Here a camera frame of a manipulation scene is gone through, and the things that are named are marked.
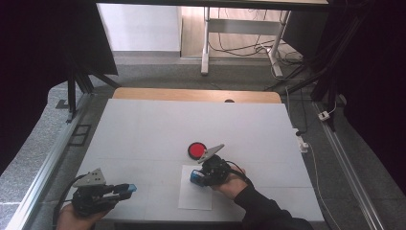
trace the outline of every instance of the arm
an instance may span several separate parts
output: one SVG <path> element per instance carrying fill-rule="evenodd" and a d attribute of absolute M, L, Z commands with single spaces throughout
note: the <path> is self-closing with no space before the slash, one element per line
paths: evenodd
<path fill-rule="evenodd" d="M 234 174 L 229 175 L 225 184 L 213 186 L 213 189 L 220 191 L 246 211 L 242 220 L 244 229 L 313 229 L 306 220 L 292 218 L 275 200 L 260 194 Z"/>

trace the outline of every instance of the hand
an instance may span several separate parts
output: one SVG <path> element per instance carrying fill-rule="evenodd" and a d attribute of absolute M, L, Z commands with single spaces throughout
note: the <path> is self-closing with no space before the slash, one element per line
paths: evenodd
<path fill-rule="evenodd" d="M 244 169 L 239 169 L 237 167 L 232 167 L 233 170 L 239 171 L 245 174 Z M 247 187 L 247 183 L 241 179 L 236 174 L 229 173 L 226 181 L 224 184 L 221 185 L 213 185 L 212 189 L 216 191 L 220 191 L 224 195 L 226 195 L 228 198 L 234 200 L 236 196 L 243 190 L 245 187 Z"/>
<path fill-rule="evenodd" d="M 101 212 L 89 217 L 81 217 L 75 213 L 74 206 L 68 204 L 60 210 L 59 218 L 57 220 L 57 230 L 88 230 L 99 219 L 102 219 L 107 213 Z"/>

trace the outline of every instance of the metal bracket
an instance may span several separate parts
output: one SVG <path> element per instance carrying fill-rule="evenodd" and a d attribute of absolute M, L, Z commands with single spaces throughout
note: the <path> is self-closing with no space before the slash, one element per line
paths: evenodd
<path fill-rule="evenodd" d="M 202 157 L 200 157 L 200 159 L 197 161 L 197 163 L 203 163 L 207 160 L 209 160 L 212 156 L 214 156 L 218 151 L 220 151 L 221 149 L 223 149 L 224 144 L 220 144 L 219 146 L 210 148 L 210 149 L 206 149 L 202 155 Z"/>
<path fill-rule="evenodd" d="M 73 187 L 78 188 L 93 185 L 105 185 L 105 179 L 100 168 L 88 173 L 84 178 L 75 182 Z"/>

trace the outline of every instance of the red button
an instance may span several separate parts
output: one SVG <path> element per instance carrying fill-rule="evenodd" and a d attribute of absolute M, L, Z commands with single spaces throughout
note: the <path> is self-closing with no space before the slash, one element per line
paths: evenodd
<path fill-rule="evenodd" d="M 193 160 L 198 160 L 204 154 L 206 146 L 200 142 L 192 143 L 188 148 L 189 157 Z"/>

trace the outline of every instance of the white table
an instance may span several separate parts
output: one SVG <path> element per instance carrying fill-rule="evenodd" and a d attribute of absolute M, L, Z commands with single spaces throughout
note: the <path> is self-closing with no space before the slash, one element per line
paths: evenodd
<path fill-rule="evenodd" d="M 323 221 L 282 103 L 109 100 L 78 174 L 101 168 L 107 184 L 138 190 L 105 218 L 115 221 L 240 221 L 244 211 L 213 192 L 211 211 L 178 208 L 192 142 L 246 169 L 254 185 L 293 217 Z"/>

